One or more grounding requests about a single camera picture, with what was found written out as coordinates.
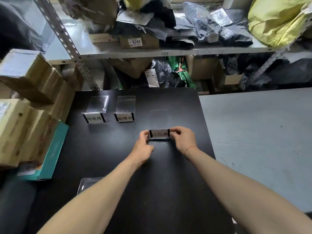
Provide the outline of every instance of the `human arm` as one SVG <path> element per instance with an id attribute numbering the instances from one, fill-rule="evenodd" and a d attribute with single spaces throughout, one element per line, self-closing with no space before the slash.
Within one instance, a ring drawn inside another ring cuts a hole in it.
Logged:
<path id="1" fill-rule="evenodd" d="M 111 173 L 69 201 L 37 234 L 102 234 L 133 173 L 149 159 L 149 131 L 140 137 L 129 156 Z"/>
<path id="2" fill-rule="evenodd" d="M 190 129 L 174 127 L 170 135 L 221 204 L 249 233 L 312 233 L 312 221 L 288 200 L 200 151 Z"/>

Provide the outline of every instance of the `human hand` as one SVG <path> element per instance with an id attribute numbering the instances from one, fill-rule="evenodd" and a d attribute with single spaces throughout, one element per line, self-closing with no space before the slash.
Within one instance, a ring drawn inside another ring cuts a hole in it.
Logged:
<path id="1" fill-rule="evenodd" d="M 154 150 L 153 145 L 147 145 L 146 142 L 148 140 L 149 140 L 149 131 L 148 130 L 142 131 L 140 133 L 138 140 L 135 142 L 135 145 L 131 153 L 127 158 L 137 166 L 137 169 L 149 159 L 152 151 Z"/>
<path id="2" fill-rule="evenodd" d="M 195 133 L 189 128 L 175 126 L 170 129 L 170 137 L 175 140 L 177 149 L 184 155 L 190 147 L 197 147 Z"/>

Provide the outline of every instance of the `perforated metal post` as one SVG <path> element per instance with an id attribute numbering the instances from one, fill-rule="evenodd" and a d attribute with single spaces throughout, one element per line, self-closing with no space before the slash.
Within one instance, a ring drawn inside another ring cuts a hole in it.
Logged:
<path id="1" fill-rule="evenodd" d="M 50 0 L 34 0 L 40 9 L 41 13 L 51 26 L 52 30 L 56 34 L 57 38 L 60 40 L 66 51 L 68 52 L 71 59 L 76 64 L 78 70 L 82 74 L 85 81 L 88 83 L 92 90 L 99 90 L 98 85 L 94 81 L 93 77 L 90 75 L 90 72 L 81 60 L 81 56 L 73 43 L 71 37 L 69 36 L 66 28 L 64 27 L 62 21 L 58 17 L 53 5 Z"/>
<path id="2" fill-rule="evenodd" d="M 283 47 L 282 49 L 276 51 L 263 65 L 262 67 L 259 68 L 259 70 L 250 78 L 250 80 L 259 77 L 260 75 L 262 75 L 268 68 L 269 66 L 272 65 L 272 63 L 278 59 L 279 56 L 281 56 L 284 52 L 288 51 L 290 46 L 303 34 L 304 31 L 306 31 L 306 29 L 308 27 L 310 27 L 312 25 L 312 14 L 310 14 L 310 17 L 306 20 L 300 34 L 298 35 L 298 37 L 290 44 L 288 44 L 287 46 Z"/>

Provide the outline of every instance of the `black tabletop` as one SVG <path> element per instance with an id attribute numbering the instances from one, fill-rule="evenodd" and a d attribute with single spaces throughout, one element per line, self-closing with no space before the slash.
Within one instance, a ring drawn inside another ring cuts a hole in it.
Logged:
<path id="1" fill-rule="evenodd" d="M 81 115 L 95 95 L 110 96 L 105 124 L 87 124 Z M 121 95 L 136 96 L 135 122 L 116 122 L 113 113 Z M 110 173 L 130 153 L 139 132 L 150 129 L 150 111 L 163 109 L 168 110 L 169 126 L 193 130 L 198 147 L 215 158 L 193 89 L 78 92 L 66 121 L 70 128 L 53 178 L 38 183 L 24 233 L 36 233 L 75 197 L 82 178 Z M 150 160 L 130 179 L 105 233 L 234 233 L 231 217 L 174 143 L 150 144 L 155 146 Z"/>

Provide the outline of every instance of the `bracelet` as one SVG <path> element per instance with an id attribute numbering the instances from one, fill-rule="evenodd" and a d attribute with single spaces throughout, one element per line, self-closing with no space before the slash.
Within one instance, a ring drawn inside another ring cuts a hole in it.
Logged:
<path id="1" fill-rule="evenodd" d="M 191 147 L 197 147 L 197 146 L 191 146 Z M 189 149 L 189 148 L 191 148 L 191 147 L 188 147 L 188 149 Z M 187 150 L 185 150 L 184 155 L 186 154 L 186 152 L 188 151 L 188 149 L 187 149 Z"/>

